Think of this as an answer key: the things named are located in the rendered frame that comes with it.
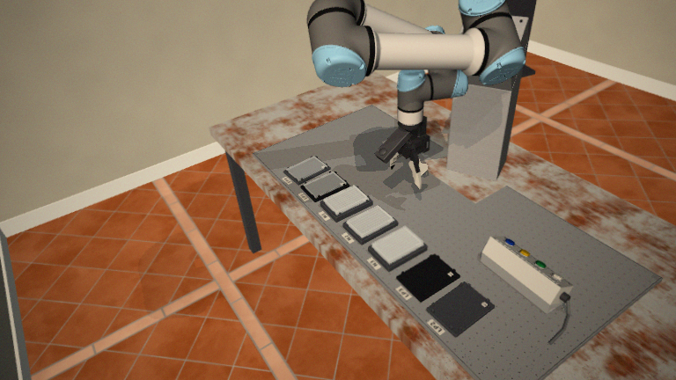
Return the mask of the beige operator panel with colored buttons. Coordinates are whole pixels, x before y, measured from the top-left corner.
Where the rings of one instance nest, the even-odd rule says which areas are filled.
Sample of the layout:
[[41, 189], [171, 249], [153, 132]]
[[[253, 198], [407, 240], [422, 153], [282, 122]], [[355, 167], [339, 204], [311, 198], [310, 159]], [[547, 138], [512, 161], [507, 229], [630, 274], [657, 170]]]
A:
[[490, 237], [481, 262], [547, 314], [566, 303], [567, 316], [561, 330], [565, 329], [570, 316], [569, 293], [574, 286], [520, 249], [507, 237]]

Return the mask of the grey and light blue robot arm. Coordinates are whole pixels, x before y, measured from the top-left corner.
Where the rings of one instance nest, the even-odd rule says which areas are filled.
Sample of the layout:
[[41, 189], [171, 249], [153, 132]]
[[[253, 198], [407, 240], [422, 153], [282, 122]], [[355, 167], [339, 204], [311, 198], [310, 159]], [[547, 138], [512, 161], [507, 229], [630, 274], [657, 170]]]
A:
[[404, 125], [423, 121], [424, 101], [464, 96], [467, 76], [499, 84], [525, 66], [507, 0], [459, 0], [462, 34], [422, 28], [364, 3], [312, 3], [306, 20], [312, 62], [319, 79], [336, 87], [359, 84], [374, 70], [400, 70], [397, 119]]

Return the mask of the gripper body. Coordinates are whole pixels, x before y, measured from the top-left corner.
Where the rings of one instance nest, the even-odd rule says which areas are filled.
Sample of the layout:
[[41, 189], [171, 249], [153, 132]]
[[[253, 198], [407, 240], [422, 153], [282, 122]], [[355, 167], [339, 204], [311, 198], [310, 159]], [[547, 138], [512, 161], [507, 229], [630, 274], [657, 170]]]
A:
[[[411, 156], [411, 150], [415, 150], [415, 152], [418, 154], [420, 153], [425, 153], [430, 150], [430, 144], [428, 143], [428, 148], [427, 148], [427, 141], [430, 140], [430, 136], [426, 134], [426, 129], [427, 129], [427, 117], [423, 116], [423, 120], [413, 126], [408, 126], [400, 123], [398, 121], [398, 125], [400, 128], [403, 128], [407, 130], [412, 136], [411, 138], [401, 147], [401, 149], [398, 151], [399, 155], [404, 156], [404, 158], [408, 159]], [[413, 130], [411, 130], [413, 129]]]

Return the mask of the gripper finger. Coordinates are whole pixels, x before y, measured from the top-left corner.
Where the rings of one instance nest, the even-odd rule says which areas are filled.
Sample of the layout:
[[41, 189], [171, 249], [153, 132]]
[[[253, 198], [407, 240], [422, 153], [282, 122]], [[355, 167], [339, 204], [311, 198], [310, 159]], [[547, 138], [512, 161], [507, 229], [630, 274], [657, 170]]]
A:
[[394, 163], [395, 163], [395, 161], [397, 161], [397, 159], [400, 158], [400, 157], [402, 157], [402, 155], [399, 155], [398, 152], [392, 157], [392, 159], [390, 160], [390, 168], [391, 168], [391, 170], [394, 168]]
[[416, 186], [421, 189], [422, 181], [421, 176], [429, 169], [427, 164], [421, 163], [420, 158], [418, 157], [415, 150], [411, 150], [409, 167], [412, 170], [413, 178], [415, 180]]

